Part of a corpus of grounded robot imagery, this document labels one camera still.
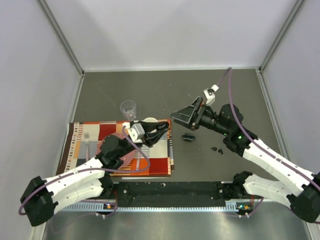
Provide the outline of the black taped earbud charging case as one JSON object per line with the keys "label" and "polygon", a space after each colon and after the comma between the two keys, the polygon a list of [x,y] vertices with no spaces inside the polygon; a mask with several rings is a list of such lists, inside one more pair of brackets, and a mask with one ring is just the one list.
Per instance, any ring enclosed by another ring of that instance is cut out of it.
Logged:
{"label": "black taped earbud charging case", "polygon": [[193,134],[190,134],[190,133],[185,133],[181,136],[181,138],[184,140],[184,141],[187,141],[187,142],[193,142],[196,137],[193,135]]}

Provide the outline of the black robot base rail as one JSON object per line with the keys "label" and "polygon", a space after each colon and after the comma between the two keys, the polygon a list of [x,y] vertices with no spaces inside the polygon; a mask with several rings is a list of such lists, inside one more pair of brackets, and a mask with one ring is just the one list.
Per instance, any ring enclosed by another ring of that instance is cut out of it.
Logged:
{"label": "black robot base rail", "polygon": [[218,207],[238,199],[231,183],[120,182],[114,186],[120,207]]}

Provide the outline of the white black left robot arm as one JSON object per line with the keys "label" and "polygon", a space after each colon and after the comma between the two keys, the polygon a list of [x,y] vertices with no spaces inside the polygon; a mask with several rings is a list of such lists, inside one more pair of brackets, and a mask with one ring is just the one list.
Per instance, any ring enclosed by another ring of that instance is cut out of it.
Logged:
{"label": "white black left robot arm", "polygon": [[152,148],[169,129],[169,121],[124,122],[121,132],[101,125],[97,154],[60,175],[33,178],[20,199],[19,215],[26,215],[31,226],[36,227],[69,205],[98,196],[109,198],[114,191],[110,173],[122,173],[134,158],[134,151],[142,146]]}

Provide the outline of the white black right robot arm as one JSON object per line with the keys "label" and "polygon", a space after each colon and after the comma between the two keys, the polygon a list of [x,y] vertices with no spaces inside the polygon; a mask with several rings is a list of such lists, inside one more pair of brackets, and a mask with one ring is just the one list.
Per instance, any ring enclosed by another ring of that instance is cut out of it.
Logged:
{"label": "white black right robot arm", "polygon": [[256,195],[289,208],[301,220],[320,222],[320,175],[299,167],[267,146],[257,135],[242,126],[243,115],[233,104],[216,113],[201,97],[169,115],[173,121],[192,131],[204,127],[224,136],[223,143],[242,158],[258,165],[275,181],[246,173],[233,185],[239,198]]}

